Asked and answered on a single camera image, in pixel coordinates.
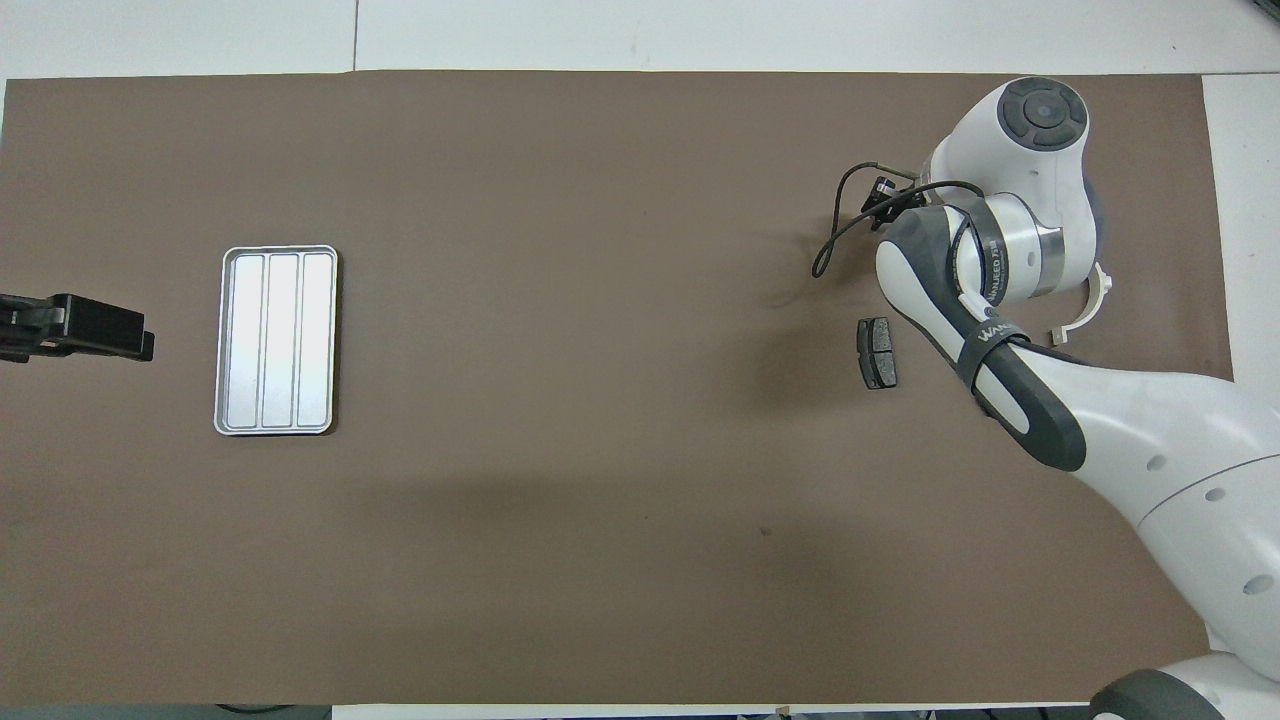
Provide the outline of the white curved plastic bracket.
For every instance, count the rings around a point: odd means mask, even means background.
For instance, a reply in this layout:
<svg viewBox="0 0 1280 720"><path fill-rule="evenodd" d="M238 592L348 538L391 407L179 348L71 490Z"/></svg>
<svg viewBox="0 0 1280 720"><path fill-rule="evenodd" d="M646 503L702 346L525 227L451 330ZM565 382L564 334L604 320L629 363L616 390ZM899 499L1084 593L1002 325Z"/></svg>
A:
<svg viewBox="0 0 1280 720"><path fill-rule="evenodd" d="M1066 345L1074 333L1097 318L1114 287L1114 278L1098 261L1094 261L1085 277L1084 286L1087 296L1079 314L1071 322L1056 325L1050 331L1050 345L1052 347Z"/></svg>

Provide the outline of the brown table mat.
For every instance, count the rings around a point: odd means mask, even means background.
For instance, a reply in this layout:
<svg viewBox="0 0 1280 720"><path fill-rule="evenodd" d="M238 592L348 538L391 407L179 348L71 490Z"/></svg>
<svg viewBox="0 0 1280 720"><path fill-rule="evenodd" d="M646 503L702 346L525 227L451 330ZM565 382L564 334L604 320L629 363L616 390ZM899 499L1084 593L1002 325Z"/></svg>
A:
<svg viewBox="0 0 1280 720"><path fill-rule="evenodd" d="M908 323L835 186L1001 76L13 81L0 706L1083 701L1207 651L1128 521ZM221 258L340 255L335 424L212 427Z"/></svg>

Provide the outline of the short dark brake pad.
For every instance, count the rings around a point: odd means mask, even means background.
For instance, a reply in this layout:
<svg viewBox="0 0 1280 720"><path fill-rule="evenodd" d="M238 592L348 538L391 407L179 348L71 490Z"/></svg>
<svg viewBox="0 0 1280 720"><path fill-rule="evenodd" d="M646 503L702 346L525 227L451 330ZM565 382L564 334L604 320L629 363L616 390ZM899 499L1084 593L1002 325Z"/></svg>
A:
<svg viewBox="0 0 1280 720"><path fill-rule="evenodd" d="M869 316L858 322L858 361L868 389L891 389L899 384L890 322Z"/></svg>

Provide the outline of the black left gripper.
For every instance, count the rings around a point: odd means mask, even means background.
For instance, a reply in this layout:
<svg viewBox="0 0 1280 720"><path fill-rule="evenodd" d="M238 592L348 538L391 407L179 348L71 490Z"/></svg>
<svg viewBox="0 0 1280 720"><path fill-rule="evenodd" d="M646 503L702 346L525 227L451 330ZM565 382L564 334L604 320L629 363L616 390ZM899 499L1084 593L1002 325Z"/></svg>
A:
<svg viewBox="0 0 1280 720"><path fill-rule="evenodd" d="M0 293L0 361L28 363L47 356L44 346L49 324L55 322L55 356L87 354L123 357L138 363L154 360L155 333L145 329L145 314L73 293L32 299Z"/></svg>

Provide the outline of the silver metal tray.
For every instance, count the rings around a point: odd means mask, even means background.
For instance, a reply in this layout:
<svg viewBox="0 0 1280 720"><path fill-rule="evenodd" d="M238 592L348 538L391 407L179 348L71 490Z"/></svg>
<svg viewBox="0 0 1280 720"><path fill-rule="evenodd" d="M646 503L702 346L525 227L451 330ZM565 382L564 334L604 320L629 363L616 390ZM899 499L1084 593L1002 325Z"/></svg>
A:
<svg viewBox="0 0 1280 720"><path fill-rule="evenodd" d="M340 255L326 243L221 258L212 427L324 436L335 424Z"/></svg>

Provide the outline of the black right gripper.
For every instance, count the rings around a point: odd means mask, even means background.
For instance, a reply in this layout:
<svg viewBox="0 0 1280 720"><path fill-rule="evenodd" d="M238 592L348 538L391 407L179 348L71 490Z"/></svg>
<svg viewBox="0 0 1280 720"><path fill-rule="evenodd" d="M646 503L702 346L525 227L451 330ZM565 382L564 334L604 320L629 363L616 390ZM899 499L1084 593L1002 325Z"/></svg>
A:
<svg viewBox="0 0 1280 720"><path fill-rule="evenodd" d="M887 176L878 176L873 183L873 199L868 199L861 214L872 229L896 222L906 206L925 206L929 202L929 190L920 190L915 182L899 183Z"/></svg>

